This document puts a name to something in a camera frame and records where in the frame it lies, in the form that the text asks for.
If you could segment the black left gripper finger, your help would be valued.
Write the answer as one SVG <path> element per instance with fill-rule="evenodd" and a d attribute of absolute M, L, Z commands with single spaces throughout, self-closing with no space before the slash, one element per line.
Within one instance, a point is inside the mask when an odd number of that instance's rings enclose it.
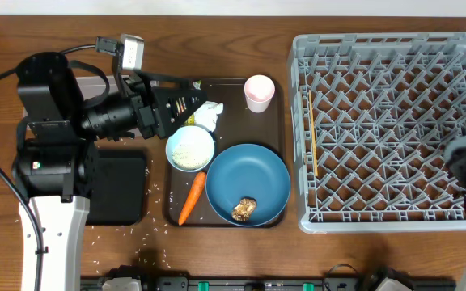
<path fill-rule="evenodd" d="M 170 137 L 207 100 L 201 90 L 155 87 L 154 94 L 156 133 L 159 138 Z"/>
<path fill-rule="evenodd" d="M 175 77 L 135 70 L 134 73 L 148 86 L 161 86 L 162 83 L 175 84 L 182 89 L 200 90 L 201 81 L 192 78 Z"/>

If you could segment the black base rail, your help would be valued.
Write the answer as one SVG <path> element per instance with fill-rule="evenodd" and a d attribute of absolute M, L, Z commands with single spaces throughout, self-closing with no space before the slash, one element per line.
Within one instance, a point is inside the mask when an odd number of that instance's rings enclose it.
<path fill-rule="evenodd" d="M 391 268 L 379 268 L 369 275 L 348 264 L 332 267 L 320 278 L 281 277 L 195 277 L 184 273 L 152 276 L 137 268 L 121 266 L 101 277 L 82 278 L 81 290 L 141 291 L 359 291 L 414 290 L 453 291 L 456 282 L 447 278 L 411 277 Z"/>

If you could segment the clear plastic bin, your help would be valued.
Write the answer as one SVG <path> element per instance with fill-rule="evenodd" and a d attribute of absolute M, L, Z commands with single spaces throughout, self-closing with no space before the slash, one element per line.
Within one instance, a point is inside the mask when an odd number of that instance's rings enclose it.
<path fill-rule="evenodd" d="M 100 95 L 105 89 L 104 80 L 101 77 L 77 77 L 79 89 L 83 99 L 91 99 Z M 113 76 L 108 76 L 109 93 L 118 92 L 117 84 Z"/>

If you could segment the yellow snack wrapper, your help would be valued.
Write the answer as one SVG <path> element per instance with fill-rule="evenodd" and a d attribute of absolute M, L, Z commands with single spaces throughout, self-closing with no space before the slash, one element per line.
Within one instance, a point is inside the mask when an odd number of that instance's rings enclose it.
<path fill-rule="evenodd" d="M 197 80 L 197 81 L 193 81 L 193 88 L 196 89 L 196 90 L 200 90 L 201 89 L 201 80 Z M 184 125 L 185 126 L 193 126 L 196 124 L 196 121 L 195 121 L 195 115 L 192 114 L 185 122 L 184 122 Z"/>

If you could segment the wooden chopstick left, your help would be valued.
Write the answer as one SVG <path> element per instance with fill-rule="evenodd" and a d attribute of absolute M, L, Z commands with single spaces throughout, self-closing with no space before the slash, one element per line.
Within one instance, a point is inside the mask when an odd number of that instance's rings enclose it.
<path fill-rule="evenodd" d="M 314 158 L 314 163 L 317 163 L 317 153 L 316 153 L 316 127 L 314 121 L 314 108 L 313 108 L 313 101 L 311 97 L 311 91 L 307 93 L 308 97 L 308 110 L 309 110 L 309 123 L 310 123 L 310 130 L 311 130 L 311 151 Z"/>

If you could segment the wooden chopstick right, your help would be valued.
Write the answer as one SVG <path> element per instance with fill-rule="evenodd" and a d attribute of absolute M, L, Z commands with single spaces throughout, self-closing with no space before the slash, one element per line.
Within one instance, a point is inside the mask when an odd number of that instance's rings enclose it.
<path fill-rule="evenodd" d="M 316 127 L 315 123 L 311 121 L 311 147 L 312 147 L 312 154 L 313 154 L 313 165 L 314 165 L 314 176 L 317 177 L 319 175 L 318 170 L 318 161 L 317 161 L 317 151 L 316 151 Z"/>

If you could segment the wooden chopstick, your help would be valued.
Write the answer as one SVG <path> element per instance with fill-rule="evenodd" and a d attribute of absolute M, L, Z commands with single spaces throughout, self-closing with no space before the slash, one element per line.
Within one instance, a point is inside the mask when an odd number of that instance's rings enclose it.
<path fill-rule="evenodd" d="M 314 121 L 314 108 L 313 108 L 313 101 L 311 97 L 311 91 L 307 93 L 308 97 L 308 110 L 309 110 L 309 123 L 310 123 L 310 130 L 311 130 L 311 151 L 314 158 L 314 163 L 317 163 L 317 153 L 316 153 L 316 127 Z"/>
<path fill-rule="evenodd" d="M 315 123 L 311 121 L 311 147 L 312 147 L 312 154 L 313 154 L 313 165 L 314 165 L 314 176 L 317 177 L 319 175 L 318 170 L 318 161 L 317 161 L 317 151 L 316 151 L 316 127 Z"/>

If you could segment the dark blue plate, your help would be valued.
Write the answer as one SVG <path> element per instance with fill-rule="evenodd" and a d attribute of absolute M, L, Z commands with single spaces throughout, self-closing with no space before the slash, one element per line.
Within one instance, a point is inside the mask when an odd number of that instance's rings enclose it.
<path fill-rule="evenodd" d="M 211 163 L 205 182 L 207 199 L 224 221 L 241 227 L 259 227 L 283 213 L 291 191 L 286 164 L 271 149 L 257 144 L 233 145 Z M 232 217 L 242 199 L 256 202 L 247 221 Z"/>

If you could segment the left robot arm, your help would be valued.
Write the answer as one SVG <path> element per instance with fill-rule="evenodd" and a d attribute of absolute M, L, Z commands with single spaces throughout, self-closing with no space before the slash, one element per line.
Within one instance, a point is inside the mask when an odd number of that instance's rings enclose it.
<path fill-rule="evenodd" d="M 85 99 L 74 76 L 91 66 L 44 52 L 16 69 L 26 116 L 12 167 L 23 194 L 24 290 L 76 290 L 84 226 L 97 181 L 102 138 L 170 137 L 207 99 L 189 78 L 136 70 L 117 91 Z"/>

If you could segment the orange carrot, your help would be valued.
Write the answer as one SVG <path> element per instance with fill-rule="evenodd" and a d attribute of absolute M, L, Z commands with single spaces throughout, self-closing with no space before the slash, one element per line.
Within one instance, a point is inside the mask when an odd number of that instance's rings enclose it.
<path fill-rule="evenodd" d="M 189 215 L 193 211 L 196 203 L 198 202 L 201 196 L 201 193 L 203 192 L 205 188 L 205 182 L 206 182 L 206 173 L 203 171 L 197 173 L 192 183 L 192 186 L 189 190 L 189 194 L 184 203 L 184 206 L 180 212 L 180 216 L 178 219 L 179 226 L 182 226 L 189 218 Z"/>

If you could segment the black waste bin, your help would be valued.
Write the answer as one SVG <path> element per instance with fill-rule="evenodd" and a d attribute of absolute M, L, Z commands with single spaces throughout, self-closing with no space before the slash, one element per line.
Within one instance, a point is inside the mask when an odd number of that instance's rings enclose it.
<path fill-rule="evenodd" d="M 143 217 L 146 155 L 141 150 L 99 150 L 88 226 L 131 226 Z"/>

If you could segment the light blue rice bowl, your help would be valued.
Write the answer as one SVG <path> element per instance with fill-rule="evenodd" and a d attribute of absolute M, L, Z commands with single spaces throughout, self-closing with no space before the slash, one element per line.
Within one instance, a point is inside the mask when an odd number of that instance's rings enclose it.
<path fill-rule="evenodd" d="M 165 154 L 177 170 L 197 172 L 210 163 L 215 142 L 209 131 L 198 126 L 184 126 L 167 139 Z"/>

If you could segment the brown serving tray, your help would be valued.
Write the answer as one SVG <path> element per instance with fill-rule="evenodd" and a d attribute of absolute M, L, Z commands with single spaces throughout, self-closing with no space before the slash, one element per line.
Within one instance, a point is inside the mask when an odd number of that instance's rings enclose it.
<path fill-rule="evenodd" d="M 282 87 L 275 84 L 275 94 L 262 113 L 251 112 L 244 97 L 243 78 L 203 78 L 201 89 L 208 100 L 223 105 L 212 136 L 215 153 L 220 154 L 231 146 L 251 143 L 271 149 L 280 158 L 285 157 L 285 113 Z M 179 171 L 167 165 L 163 215 L 169 224 L 176 226 L 194 174 Z"/>

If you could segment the grey dishwasher rack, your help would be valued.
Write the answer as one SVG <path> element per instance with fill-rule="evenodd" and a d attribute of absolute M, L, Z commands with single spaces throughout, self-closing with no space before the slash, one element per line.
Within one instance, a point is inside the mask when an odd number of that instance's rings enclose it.
<path fill-rule="evenodd" d="M 303 34 L 287 69 L 303 232 L 466 231 L 443 156 L 466 136 L 466 32 Z"/>

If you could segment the crumpled white tissue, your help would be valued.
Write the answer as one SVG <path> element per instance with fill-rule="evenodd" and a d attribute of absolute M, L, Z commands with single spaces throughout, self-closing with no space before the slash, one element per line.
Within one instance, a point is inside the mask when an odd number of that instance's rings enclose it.
<path fill-rule="evenodd" d="M 217 127 L 218 116 L 222 114 L 224 105 L 206 101 L 193 114 L 194 124 L 209 132 L 213 132 Z"/>

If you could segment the pink cup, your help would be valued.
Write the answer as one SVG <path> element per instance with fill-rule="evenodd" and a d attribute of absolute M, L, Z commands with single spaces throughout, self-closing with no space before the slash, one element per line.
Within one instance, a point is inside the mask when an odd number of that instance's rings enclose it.
<path fill-rule="evenodd" d="M 276 91 L 271 78 L 253 75 L 244 84 L 244 96 L 250 111 L 261 113 L 267 109 Z"/>

